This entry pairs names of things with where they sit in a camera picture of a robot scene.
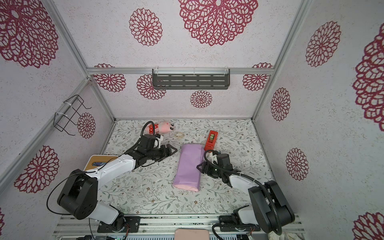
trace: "floral tablecloth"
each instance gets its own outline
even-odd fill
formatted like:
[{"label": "floral tablecloth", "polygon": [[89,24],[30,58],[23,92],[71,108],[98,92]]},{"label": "floral tablecloth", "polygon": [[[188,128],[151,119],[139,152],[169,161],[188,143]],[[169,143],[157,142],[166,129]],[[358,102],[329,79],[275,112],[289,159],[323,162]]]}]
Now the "floral tablecloth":
[{"label": "floral tablecloth", "polygon": [[[118,121],[104,154],[120,155],[139,138],[146,120]],[[228,153],[234,168],[260,182],[272,180],[272,173],[259,145],[251,120],[170,120],[172,133],[164,135],[179,151],[160,163],[124,173],[99,190],[100,201],[126,214],[221,214],[249,205],[249,196],[222,183],[221,179],[201,176],[200,191],[173,187],[180,149],[183,144],[205,144],[210,130],[218,132],[215,150]],[[181,132],[184,137],[175,137]]]}]

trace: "purple fabric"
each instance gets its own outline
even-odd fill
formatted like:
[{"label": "purple fabric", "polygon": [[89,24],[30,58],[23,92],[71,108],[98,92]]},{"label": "purple fabric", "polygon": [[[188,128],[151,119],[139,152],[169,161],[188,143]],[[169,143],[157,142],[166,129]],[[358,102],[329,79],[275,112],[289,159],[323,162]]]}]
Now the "purple fabric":
[{"label": "purple fabric", "polygon": [[196,168],[202,163],[204,147],[200,144],[185,144],[181,147],[179,166],[173,185],[180,189],[198,192],[200,190],[200,171]]}]

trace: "pink plush toy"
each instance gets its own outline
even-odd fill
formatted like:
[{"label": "pink plush toy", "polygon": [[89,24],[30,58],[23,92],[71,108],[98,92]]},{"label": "pink plush toy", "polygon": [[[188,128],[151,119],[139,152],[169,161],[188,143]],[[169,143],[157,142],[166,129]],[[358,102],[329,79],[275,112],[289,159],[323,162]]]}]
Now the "pink plush toy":
[{"label": "pink plush toy", "polygon": [[[159,122],[158,124],[155,124],[155,133],[158,133],[158,134],[169,133],[174,129],[173,126],[174,125],[169,122]],[[145,128],[145,131],[149,132],[149,134],[153,134],[152,124],[149,124]]]}]

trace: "small red flower print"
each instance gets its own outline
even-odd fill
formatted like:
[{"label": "small red flower print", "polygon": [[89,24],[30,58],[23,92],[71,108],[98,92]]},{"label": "small red flower print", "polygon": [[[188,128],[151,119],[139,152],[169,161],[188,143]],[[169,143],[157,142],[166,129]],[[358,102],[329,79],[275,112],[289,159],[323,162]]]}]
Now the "small red flower print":
[{"label": "small red flower print", "polygon": [[287,89],[279,88],[276,90],[271,101],[271,113],[276,121],[283,120],[291,107],[291,99]]},{"label": "small red flower print", "polygon": [[[259,63],[254,65],[253,68],[272,68],[270,63]],[[243,85],[246,89],[257,91],[263,89],[268,80],[267,74],[246,74],[243,76]]]},{"label": "small red flower print", "polygon": [[192,93],[191,103],[194,107],[205,108],[205,107],[208,107],[209,104],[211,104],[211,102],[212,102],[212,95],[207,91],[198,90]]},{"label": "small red flower print", "polygon": [[4,225],[5,225],[4,214],[1,212],[1,208],[0,208],[0,236],[1,236],[1,231],[3,230]]},{"label": "small red flower print", "polygon": [[137,80],[137,89],[140,94],[148,99],[160,99],[166,94],[166,90],[156,90],[152,85],[152,75],[146,74]]},{"label": "small red flower print", "polygon": [[337,22],[330,21],[319,27],[308,43],[305,54],[308,65],[317,67],[327,62],[337,49],[340,35],[340,26]]},{"label": "small red flower print", "polygon": [[90,138],[95,133],[95,119],[89,113],[83,113],[77,120],[77,130],[83,138]]},{"label": "small red flower print", "polygon": [[375,39],[364,48],[362,61],[355,70],[355,103],[364,109],[366,119],[378,123],[384,131],[384,23]]},{"label": "small red flower print", "polygon": [[59,159],[49,146],[43,146],[14,182],[21,192],[37,193],[49,186],[59,169]]},{"label": "small red flower print", "polygon": [[308,174],[308,161],[304,153],[297,148],[292,148],[286,157],[286,166],[289,174],[296,180],[303,180]]},{"label": "small red flower print", "polygon": [[23,67],[49,65],[56,58],[58,35],[44,6],[37,0],[2,0],[0,52]]},{"label": "small red flower print", "polygon": [[160,41],[163,29],[156,15],[148,9],[137,9],[131,15],[129,28],[133,37],[145,46],[153,46]]},{"label": "small red flower print", "polygon": [[257,0],[179,0],[180,17],[191,37],[210,46],[233,41],[252,21]]},{"label": "small red flower print", "polygon": [[[98,64],[96,68],[114,68],[109,64]],[[125,88],[125,78],[123,74],[95,74],[93,75],[98,85],[110,92],[120,92]]]},{"label": "small red flower print", "polygon": [[384,216],[366,212],[353,222],[354,240],[382,240],[384,239]]}]

